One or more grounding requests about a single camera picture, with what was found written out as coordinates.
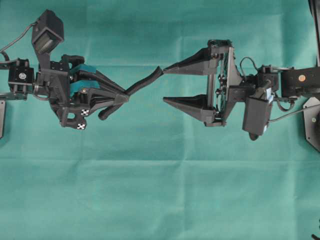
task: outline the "black cable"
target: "black cable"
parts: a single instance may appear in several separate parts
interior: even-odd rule
[[[3,47],[2,49],[0,49],[0,53],[2,53],[3,51],[5,51],[6,49],[10,48],[13,44],[15,44],[16,42],[18,42],[20,39],[22,39],[24,37],[24,35],[26,35],[26,33],[28,32],[28,30],[33,27],[34,25],[36,25],[37,22],[31,23],[29,26],[26,27],[26,29],[23,31],[23,33],[21,33],[20,36],[18,36],[15,40],[13,40],[12,42],[10,42],[8,45],[6,45],[5,47]]]
[[[280,120],[282,120],[282,119],[284,119],[284,118],[286,118],[286,117],[290,117],[290,116],[292,116],[292,115],[295,115],[295,114],[304,112],[304,111],[309,110],[309,109],[318,108],[318,107],[320,107],[320,104],[317,104],[317,105],[314,105],[314,106],[309,106],[309,107],[303,108],[303,109],[301,109],[301,110],[288,113],[288,114],[283,115],[283,116],[281,116],[281,117],[278,117],[278,118],[276,118],[276,119],[270,119],[270,120],[268,121],[268,123],[274,123],[274,122],[280,121]]]
[[[278,105],[278,108],[282,111],[282,112],[289,112],[290,110],[292,110],[295,106],[295,101],[294,100],[290,100],[290,107],[289,108],[284,108],[281,103],[280,100],[278,99],[278,94],[275,92],[275,101],[276,104]]]
[[[9,56],[5,51],[2,51],[1,54],[3,55],[5,61],[10,61]]]
[[[249,60],[252,62],[253,67],[254,67],[254,69],[255,69],[257,72],[258,72],[258,68],[257,68],[257,66],[256,66],[255,61],[254,61],[251,57],[245,56],[244,58],[242,58],[242,60],[240,61],[240,69],[241,69],[242,75],[243,75],[243,77],[244,77],[244,80],[247,80],[246,73],[245,73],[244,69],[242,68],[242,62],[243,62],[245,59],[249,59]]]
[[[26,29],[23,31],[23,33],[18,36],[15,40],[13,40],[12,42],[10,42],[8,45],[6,45],[5,47],[3,47],[2,49],[0,49],[0,53],[4,56],[5,61],[0,61],[0,64],[9,64],[9,63],[14,63],[17,61],[17,59],[15,60],[9,60],[9,56],[6,54],[5,50],[10,48],[13,44],[15,44],[16,42],[18,42],[20,39],[22,39],[24,37],[24,35],[26,35],[26,33],[28,32],[28,30],[36,25],[37,22],[31,23],[29,26],[26,27]]]
[[[41,100],[41,101],[48,101],[49,100],[49,88],[48,86],[44,86],[44,89],[46,90],[46,93],[48,94],[47,97],[41,97],[41,96],[38,96],[38,90],[36,90],[37,88],[35,87],[34,90],[33,90],[33,93],[32,95],[38,99],[38,100]]]

